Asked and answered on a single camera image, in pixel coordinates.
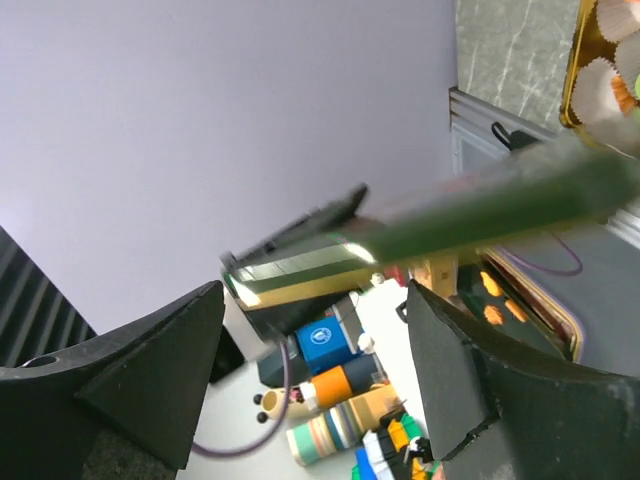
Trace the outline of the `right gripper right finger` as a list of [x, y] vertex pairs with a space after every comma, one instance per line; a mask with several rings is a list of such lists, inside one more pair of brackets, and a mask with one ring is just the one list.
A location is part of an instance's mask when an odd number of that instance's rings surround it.
[[407, 323], [446, 478], [638, 478], [638, 379], [540, 352], [416, 282]]

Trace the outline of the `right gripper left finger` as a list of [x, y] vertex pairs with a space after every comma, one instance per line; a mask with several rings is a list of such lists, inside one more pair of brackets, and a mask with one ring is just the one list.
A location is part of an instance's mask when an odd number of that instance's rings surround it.
[[175, 478], [190, 456], [223, 315], [223, 286], [213, 281], [106, 334], [2, 368], [2, 478]]

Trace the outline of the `gold tin lid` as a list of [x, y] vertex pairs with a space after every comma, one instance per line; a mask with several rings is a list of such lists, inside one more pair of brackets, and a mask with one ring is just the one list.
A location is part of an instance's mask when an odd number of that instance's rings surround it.
[[253, 310], [354, 290], [390, 266], [461, 254], [614, 214], [639, 195], [639, 135], [587, 143], [558, 137], [458, 177], [426, 205], [355, 232], [322, 233], [227, 267], [224, 283]]

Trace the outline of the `orange flower cookie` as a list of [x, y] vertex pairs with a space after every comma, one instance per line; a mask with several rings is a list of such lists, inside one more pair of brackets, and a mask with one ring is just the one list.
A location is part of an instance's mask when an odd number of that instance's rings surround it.
[[620, 111], [623, 114], [630, 113], [637, 106], [636, 99], [627, 89], [621, 76], [615, 75], [611, 79], [611, 89]]

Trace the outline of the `gold cookie tin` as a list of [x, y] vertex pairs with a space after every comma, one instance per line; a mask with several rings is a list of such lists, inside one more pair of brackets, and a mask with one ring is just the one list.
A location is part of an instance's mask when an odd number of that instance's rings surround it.
[[604, 142], [606, 123], [639, 119], [639, 3], [581, 1], [569, 53], [560, 122]]

